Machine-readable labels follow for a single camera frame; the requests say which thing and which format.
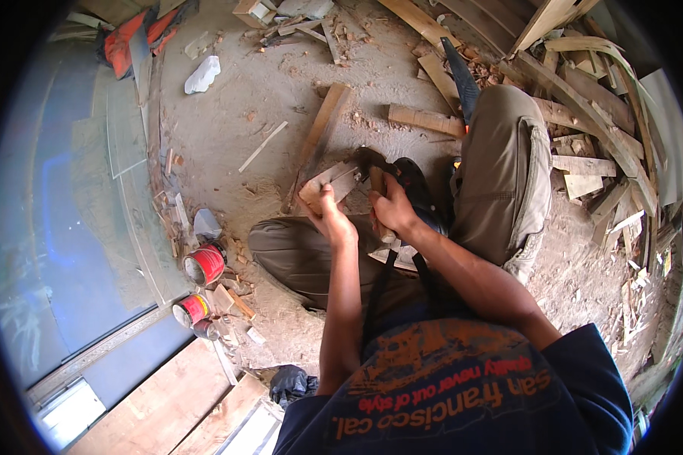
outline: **black shoe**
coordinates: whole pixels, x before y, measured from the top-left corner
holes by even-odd
[[[406,157],[398,159],[394,164],[399,169],[397,182],[405,188],[405,194],[417,216],[435,231],[447,236],[445,214],[434,203],[428,182],[418,165]]]

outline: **khaki pants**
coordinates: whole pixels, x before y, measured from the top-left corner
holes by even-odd
[[[523,284],[541,246],[544,219],[551,206],[549,138],[537,105],[513,86],[482,91],[463,141],[463,162],[450,181],[455,223],[449,238],[509,271]],[[359,273],[366,307],[384,265],[367,256],[381,246],[368,215],[349,219],[359,233]],[[262,221],[248,235],[253,259],[288,289],[326,308],[329,244],[306,218]],[[460,301],[437,280],[441,295]],[[378,303],[377,316],[425,300],[419,279],[392,273]]]

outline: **can lid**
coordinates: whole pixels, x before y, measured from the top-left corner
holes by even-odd
[[[192,319],[190,318],[190,314],[184,306],[178,304],[172,305],[172,313],[175,315],[177,322],[179,322],[184,328],[191,327]]]

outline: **white plastic bag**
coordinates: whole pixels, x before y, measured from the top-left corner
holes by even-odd
[[[192,95],[193,93],[207,91],[218,74],[220,74],[218,56],[209,55],[185,81],[185,93]]]

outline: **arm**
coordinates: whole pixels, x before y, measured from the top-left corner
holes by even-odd
[[[325,185],[321,217],[300,199],[299,204],[331,246],[331,273],[326,323],[319,352],[317,395],[333,395],[360,366],[362,296],[359,284],[358,234],[334,203],[334,190]]]
[[[536,300],[514,277],[433,231],[417,217],[405,190],[384,175],[387,197],[370,191],[376,216],[420,252],[463,297],[473,311],[492,323],[515,328],[539,351],[562,335]]]

